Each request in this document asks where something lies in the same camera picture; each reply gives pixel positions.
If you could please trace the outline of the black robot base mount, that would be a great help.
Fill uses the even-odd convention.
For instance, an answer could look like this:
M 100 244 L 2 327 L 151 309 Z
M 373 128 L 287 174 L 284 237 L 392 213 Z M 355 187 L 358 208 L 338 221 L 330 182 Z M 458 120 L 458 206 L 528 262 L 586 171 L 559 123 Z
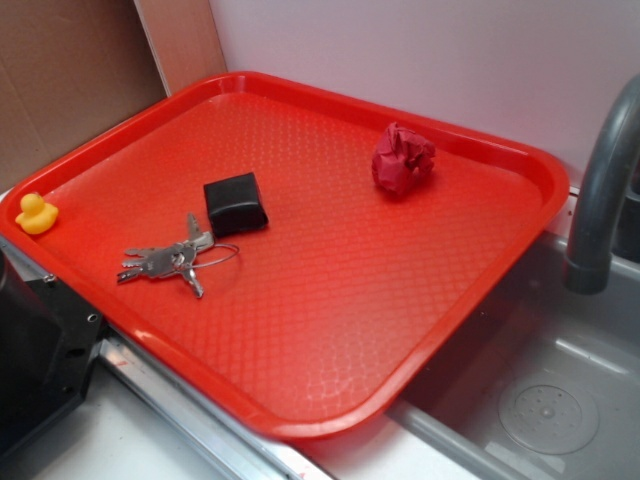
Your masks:
M 22 279 L 1 256 L 1 459 L 83 403 L 103 315 L 61 280 Z

